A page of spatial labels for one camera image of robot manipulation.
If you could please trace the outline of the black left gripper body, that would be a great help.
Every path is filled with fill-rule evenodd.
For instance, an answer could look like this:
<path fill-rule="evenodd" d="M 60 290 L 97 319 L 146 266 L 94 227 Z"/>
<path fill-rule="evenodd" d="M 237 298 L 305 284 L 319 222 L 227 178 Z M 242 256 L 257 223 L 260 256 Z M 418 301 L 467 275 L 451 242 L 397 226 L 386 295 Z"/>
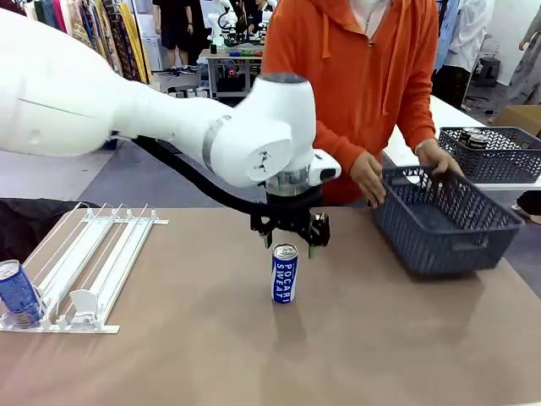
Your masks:
<path fill-rule="evenodd" d="M 265 207 L 274 208 L 270 215 L 251 215 L 249 226 L 252 231 L 259 232 L 263 224 L 294 233 L 322 233 L 324 215 L 312 214 L 311 210 L 322 204 L 321 189 L 308 189 L 300 195 L 275 195 L 265 192 Z"/>

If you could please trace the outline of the person's right hand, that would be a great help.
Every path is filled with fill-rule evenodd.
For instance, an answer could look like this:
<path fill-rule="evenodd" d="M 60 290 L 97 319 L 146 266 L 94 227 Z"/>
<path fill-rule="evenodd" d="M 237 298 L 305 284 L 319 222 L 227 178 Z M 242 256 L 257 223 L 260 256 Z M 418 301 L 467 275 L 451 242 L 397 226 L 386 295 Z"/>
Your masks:
<path fill-rule="evenodd" d="M 386 190 L 381 181 L 382 166 L 372 154 L 363 151 L 351 166 L 349 174 L 358 184 L 371 208 L 377 208 L 385 202 Z"/>

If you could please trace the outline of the person's left hand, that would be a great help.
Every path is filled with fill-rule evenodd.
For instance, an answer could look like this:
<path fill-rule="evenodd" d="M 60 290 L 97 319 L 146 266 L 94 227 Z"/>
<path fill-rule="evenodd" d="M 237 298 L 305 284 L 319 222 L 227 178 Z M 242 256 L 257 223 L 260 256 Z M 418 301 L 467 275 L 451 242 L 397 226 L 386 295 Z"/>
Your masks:
<path fill-rule="evenodd" d="M 436 139 L 425 140 L 415 149 L 419 163 L 422 166 L 432 168 L 434 176 L 452 171 L 463 175 L 456 160 L 445 150 L 443 150 Z"/>

